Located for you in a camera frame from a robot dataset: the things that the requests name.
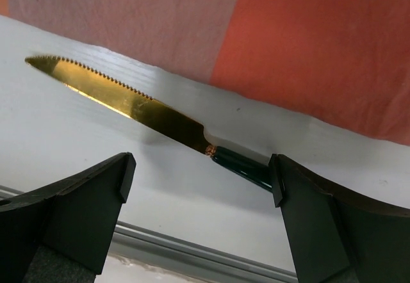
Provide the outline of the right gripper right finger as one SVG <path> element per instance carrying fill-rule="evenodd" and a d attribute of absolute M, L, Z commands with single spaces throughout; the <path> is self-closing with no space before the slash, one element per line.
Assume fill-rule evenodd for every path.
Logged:
<path fill-rule="evenodd" d="M 284 155 L 268 164 L 299 282 L 409 282 L 409 209 L 336 184 Z"/>

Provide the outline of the gold knife green handle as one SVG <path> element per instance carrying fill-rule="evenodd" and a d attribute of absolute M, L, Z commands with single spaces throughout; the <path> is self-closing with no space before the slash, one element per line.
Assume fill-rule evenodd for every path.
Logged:
<path fill-rule="evenodd" d="M 80 95 L 206 155 L 264 190 L 272 190 L 267 165 L 212 144 L 201 123 L 150 95 L 73 59 L 42 55 L 29 56 L 25 61 Z"/>

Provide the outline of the checkered orange blue cloth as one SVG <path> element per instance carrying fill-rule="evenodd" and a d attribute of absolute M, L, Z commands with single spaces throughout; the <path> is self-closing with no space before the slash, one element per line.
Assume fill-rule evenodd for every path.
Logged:
<path fill-rule="evenodd" d="M 1 14 L 409 144 L 409 0 L 1 0 Z"/>

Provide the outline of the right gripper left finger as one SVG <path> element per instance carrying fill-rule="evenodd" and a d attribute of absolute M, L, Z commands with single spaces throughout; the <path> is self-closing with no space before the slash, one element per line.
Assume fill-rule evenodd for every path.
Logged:
<path fill-rule="evenodd" d="M 119 153 L 78 174 L 1 200 L 1 282 L 94 282 L 136 161 Z"/>

